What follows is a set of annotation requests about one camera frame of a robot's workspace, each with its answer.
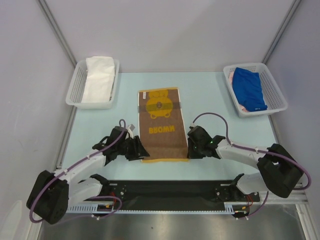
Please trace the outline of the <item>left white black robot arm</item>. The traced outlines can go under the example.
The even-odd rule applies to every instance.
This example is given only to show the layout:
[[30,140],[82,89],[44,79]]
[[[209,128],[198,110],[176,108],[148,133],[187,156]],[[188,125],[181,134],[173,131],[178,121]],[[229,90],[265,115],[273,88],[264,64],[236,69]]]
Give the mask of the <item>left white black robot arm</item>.
[[96,143],[84,158],[73,165],[54,172],[42,171],[26,202],[31,222],[56,224],[68,208],[86,200],[112,201],[107,208],[108,213],[119,211],[123,205],[124,191],[116,193],[110,181],[97,171],[118,156],[124,156],[128,161],[149,157],[140,137],[133,134],[134,129],[132,124],[115,126],[109,136]]

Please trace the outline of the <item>white towel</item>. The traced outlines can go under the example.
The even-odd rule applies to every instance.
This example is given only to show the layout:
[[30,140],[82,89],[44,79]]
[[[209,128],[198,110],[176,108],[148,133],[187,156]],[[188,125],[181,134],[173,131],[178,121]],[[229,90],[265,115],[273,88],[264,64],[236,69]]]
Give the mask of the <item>white towel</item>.
[[93,56],[86,58],[85,62],[87,77],[81,103],[107,103],[115,79],[114,59],[110,56]]

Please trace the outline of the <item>brown towel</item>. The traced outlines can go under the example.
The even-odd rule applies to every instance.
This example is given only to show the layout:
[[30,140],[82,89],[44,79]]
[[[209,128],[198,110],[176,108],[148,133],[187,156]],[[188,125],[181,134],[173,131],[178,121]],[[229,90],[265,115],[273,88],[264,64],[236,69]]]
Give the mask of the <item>brown towel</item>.
[[179,89],[140,90],[137,106],[139,137],[149,154],[141,162],[188,162]]

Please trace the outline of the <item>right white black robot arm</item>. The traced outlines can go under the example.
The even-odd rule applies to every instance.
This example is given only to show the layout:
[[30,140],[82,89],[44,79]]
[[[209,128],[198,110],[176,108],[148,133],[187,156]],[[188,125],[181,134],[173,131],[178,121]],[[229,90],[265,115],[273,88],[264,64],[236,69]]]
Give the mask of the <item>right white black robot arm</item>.
[[[187,133],[189,159],[202,159],[204,157],[220,160],[233,160],[253,167],[257,173],[240,173],[231,182],[230,195],[236,201],[242,201],[248,194],[254,192],[270,191],[278,197],[288,198],[296,184],[303,176],[303,171],[293,164],[294,159],[279,144],[271,147],[249,151],[230,144],[224,136],[211,137],[201,126],[191,127]],[[280,156],[289,158],[286,161]]]

